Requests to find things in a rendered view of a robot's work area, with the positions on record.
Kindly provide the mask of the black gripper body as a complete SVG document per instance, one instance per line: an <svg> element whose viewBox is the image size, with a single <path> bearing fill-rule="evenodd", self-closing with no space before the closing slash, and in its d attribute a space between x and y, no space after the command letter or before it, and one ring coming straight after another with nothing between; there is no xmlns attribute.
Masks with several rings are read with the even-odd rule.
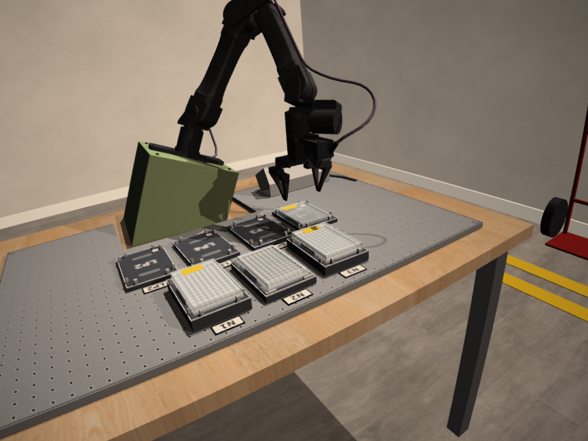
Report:
<svg viewBox="0 0 588 441"><path fill-rule="evenodd" d="M289 138L301 138L301 134L297 134L297 135L286 134L286 136ZM276 163L276 165L269 167L268 170L271 172L274 172L276 174L283 173L284 169L282 169L282 168L291 168L292 166L297 166L297 165L302 165L302 164L304 165L304 168L306 168L306 169L315 168L309 159L305 159L305 160L301 160L301 161L293 161L291 159L288 159L288 155L275 157L275 163Z"/></svg>

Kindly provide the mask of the white control panel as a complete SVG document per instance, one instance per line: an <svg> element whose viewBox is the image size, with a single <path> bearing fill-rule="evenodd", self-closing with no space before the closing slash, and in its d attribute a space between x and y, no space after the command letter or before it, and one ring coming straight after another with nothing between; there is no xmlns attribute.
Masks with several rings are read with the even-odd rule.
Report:
<svg viewBox="0 0 588 441"><path fill-rule="evenodd" d="M283 169L284 169L284 172L286 172L287 174L290 174L289 192L315 185L312 169L304 168L303 164L297 165L297 166L292 166L291 168L283 168ZM319 169L318 170L318 181L319 182L320 182L321 174L322 174L322 170ZM325 182L330 181L329 174L330 174L330 172L328 173L328 175L325 179ZM257 182L258 182L258 185L260 188L260 189L257 189L258 191L260 191L270 197L280 195L280 191L278 189L278 186L274 182L273 178L270 176L270 173L268 171L268 167L263 168L255 176L256 176L256 179L257 179ZM341 176L341 175L335 175L335 174L330 174L330 176L339 177L339 178L346 178L348 180L357 181L357 179L350 178L347 176Z"/></svg>

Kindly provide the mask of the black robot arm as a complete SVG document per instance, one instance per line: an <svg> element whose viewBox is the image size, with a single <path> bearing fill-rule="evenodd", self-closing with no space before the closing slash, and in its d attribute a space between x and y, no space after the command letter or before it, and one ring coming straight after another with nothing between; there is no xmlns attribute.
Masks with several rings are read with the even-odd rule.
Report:
<svg viewBox="0 0 588 441"><path fill-rule="evenodd" d="M206 74L190 96L175 148L149 143L149 149L223 166L219 158L199 153L203 130L216 125L221 103L236 64L249 41L260 33L270 49L284 101L295 106L284 112L288 159L309 159L315 168L329 165L334 156L333 140L318 134L339 134L342 105L336 100L315 100L317 87L301 61L284 21L272 0L231 0L223 10L220 40ZM310 133L310 136L305 134Z"/></svg>

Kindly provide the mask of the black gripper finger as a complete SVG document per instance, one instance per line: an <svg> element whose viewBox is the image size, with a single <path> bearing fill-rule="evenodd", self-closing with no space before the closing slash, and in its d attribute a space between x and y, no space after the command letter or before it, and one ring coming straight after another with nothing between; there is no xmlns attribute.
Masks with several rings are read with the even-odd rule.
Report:
<svg viewBox="0 0 588 441"><path fill-rule="evenodd" d="M318 182L318 168L312 168L312 173L313 173L313 177L314 177L314 184L315 184L316 190L318 192L321 191L321 189L323 187L323 183L324 183L324 181L325 181L325 179L326 179L326 177L327 177L327 175L328 175L328 173L329 173L329 171L330 171L331 168L332 168L332 164L330 164L330 165L328 165L327 167L324 167L324 168L319 168L319 169L322 170L322 174L321 174L321 177L320 177L320 182Z"/></svg>
<svg viewBox="0 0 588 441"><path fill-rule="evenodd" d="M282 195L283 200L287 201L288 193L289 193L289 179L290 174L285 172L276 174L274 172L269 171L270 176L273 178L274 182L278 186L280 194Z"/></svg>

